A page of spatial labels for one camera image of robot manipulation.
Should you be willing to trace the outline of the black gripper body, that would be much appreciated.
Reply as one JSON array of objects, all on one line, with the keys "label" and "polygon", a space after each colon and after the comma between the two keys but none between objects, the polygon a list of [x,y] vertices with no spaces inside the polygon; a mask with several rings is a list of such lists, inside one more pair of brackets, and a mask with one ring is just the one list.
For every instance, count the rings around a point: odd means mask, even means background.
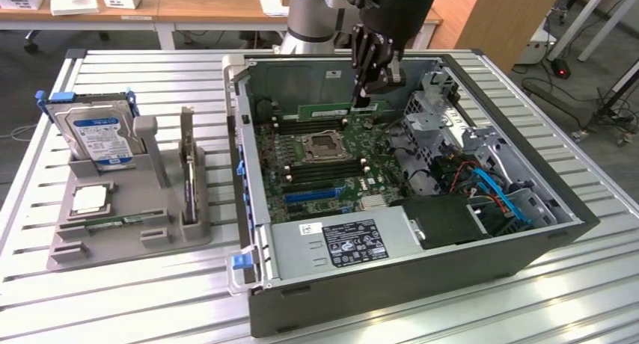
[{"label": "black gripper body", "polygon": [[356,0],[358,18],[366,30],[404,48],[422,26],[434,0]]}]

